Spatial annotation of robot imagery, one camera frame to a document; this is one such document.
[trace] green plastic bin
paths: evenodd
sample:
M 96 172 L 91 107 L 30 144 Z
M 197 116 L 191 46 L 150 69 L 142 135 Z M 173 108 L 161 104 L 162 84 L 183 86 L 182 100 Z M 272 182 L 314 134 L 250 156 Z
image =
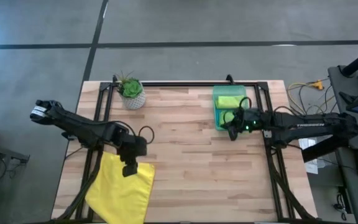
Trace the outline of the green plastic bin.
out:
M 219 119 L 222 110 L 235 110 L 233 109 L 217 109 L 215 101 L 218 99 L 218 96 L 247 96 L 246 88 L 243 85 L 217 85 L 214 86 L 212 90 L 212 102 L 214 104 L 214 115 L 215 115 L 215 128 L 218 131 L 226 131 L 226 129 L 219 127 Z M 248 108 L 248 100 L 244 100 L 243 104 L 245 108 Z

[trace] succulent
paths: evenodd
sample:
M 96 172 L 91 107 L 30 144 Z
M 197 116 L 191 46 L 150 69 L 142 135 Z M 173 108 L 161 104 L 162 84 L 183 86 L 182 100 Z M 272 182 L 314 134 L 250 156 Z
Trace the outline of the succulent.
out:
M 135 98 L 137 95 L 142 93 L 142 85 L 140 85 L 140 82 L 136 78 L 128 78 L 128 76 L 132 72 L 128 73 L 127 75 L 124 75 L 121 71 L 121 75 L 118 75 L 118 79 L 121 81 L 118 85 L 118 92 L 126 98 Z

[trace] desk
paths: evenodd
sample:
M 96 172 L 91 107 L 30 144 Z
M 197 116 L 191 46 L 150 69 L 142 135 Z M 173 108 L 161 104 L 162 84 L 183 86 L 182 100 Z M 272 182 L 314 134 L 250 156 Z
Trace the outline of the desk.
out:
M 344 77 L 337 67 L 329 68 L 329 79 L 333 86 L 335 98 L 338 104 L 339 112 L 349 113 L 354 116 L 358 123 L 358 114 L 346 110 L 346 103 L 339 96 L 339 92 L 343 91 L 344 93 L 358 96 L 358 78 L 346 78 Z M 358 149 L 358 136 L 354 137 L 349 141 L 349 145 Z M 352 149 L 347 147 L 340 148 L 337 151 L 338 162 L 344 166 L 349 166 L 353 169 L 356 169 L 356 163 L 354 159 L 354 152 Z M 358 223 L 358 174 L 356 171 L 349 168 L 342 168 L 342 173 L 344 176 L 345 185 L 347 191 L 349 192 L 349 197 L 352 204 L 352 209 L 356 217 L 356 222 Z
M 284 82 L 267 82 L 273 108 L 288 106 Z M 79 115 L 93 119 L 99 85 L 84 82 Z M 145 92 L 144 107 L 129 111 L 114 91 L 109 119 L 124 121 L 135 131 L 143 125 L 154 128 L 155 139 L 148 145 L 147 156 L 138 158 L 156 168 L 146 222 L 277 220 L 260 131 L 242 134 L 236 141 L 230 141 L 227 132 L 216 131 L 211 87 L 145 87 Z M 256 102 L 254 90 L 246 88 L 246 92 Z M 142 135 L 150 137 L 146 131 Z M 79 147 L 71 142 L 67 153 Z M 110 147 L 105 151 L 114 152 Z M 52 218 L 63 213 L 79 191 L 85 157 L 83 150 L 65 161 Z M 283 157 L 290 188 L 316 216 L 301 152 L 288 147 Z M 285 210 L 283 194 L 280 198 Z

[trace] butcher block tabletop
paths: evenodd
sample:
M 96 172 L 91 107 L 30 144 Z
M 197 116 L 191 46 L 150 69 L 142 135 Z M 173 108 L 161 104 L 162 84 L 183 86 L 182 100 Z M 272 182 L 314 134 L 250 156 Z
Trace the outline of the butcher block tabletop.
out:
M 288 106 L 284 82 L 265 82 L 273 108 Z M 99 85 L 100 82 L 84 82 L 77 114 L 93 119 Z M 230 141 L 227 132 L 215 130 L 211 86 L 144 89 L 147 100 L 138 110 L 126 110 L 114 90 L 109 120 L 123 121 L 135 132 L 145 125 L 155 131 L 153 143 L 147 146 L 147 156 L 137 158 L 138 162 L 155 166 L 145 222 L 277 221 L 260 131 L 243 133 L 236 141 Z M 247 96 L 256 102 L 254 89 L 245 89 Z M 101 118 L 107 92 L 104 95 Z M 142 135 L 146 139 L 151 137 L 146 129 Z M 70 142 L 67 154 L 79 147 L 78 142 Z M 105 151 L 115 152 L 107 146 Z M 283 157 L 292 192 L 307 211 L 317 217 L 300 150 L 287 147 Z M 78 193 L 85 159 L 86 149 L 83 149 L 64 162 L 52 218 L 61 215 Z M 286 216 L 281 190 L 280 200 Z M 102 220 L 95 214 L 94 221 Z

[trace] gray floor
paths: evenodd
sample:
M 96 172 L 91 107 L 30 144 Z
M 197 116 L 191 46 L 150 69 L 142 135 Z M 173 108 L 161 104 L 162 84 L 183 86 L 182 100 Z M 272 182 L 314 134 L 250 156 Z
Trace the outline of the gray floor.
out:
M 0 44 L 91 43 L 101 3 L 0 0 Z M 358 40 L 358 1 L 110 0 L 99 42 L 232 40 Z M 67 142 L 60 130 L 32 123 L 29 114 L 36 99 L 75 110 L 88 54 L 0 50 L 0 145 L 31 155 L 25 169 L 0 181 L 0 223 L 49 219 Z M 98 49 L 90 80 L 110 80 L 120 70 L 141 80 L 221 80 L 230 73 L 238 80 L 282 79 L 288 86 L 324 79 L 328 67 L 357 56 L 358 45 Z M 304 102 L 315 104 L 321 94 L 305 89 Z M 312 191 L 319 217 L 338 221 L 340 213 L 330 209 L 336 191 Z

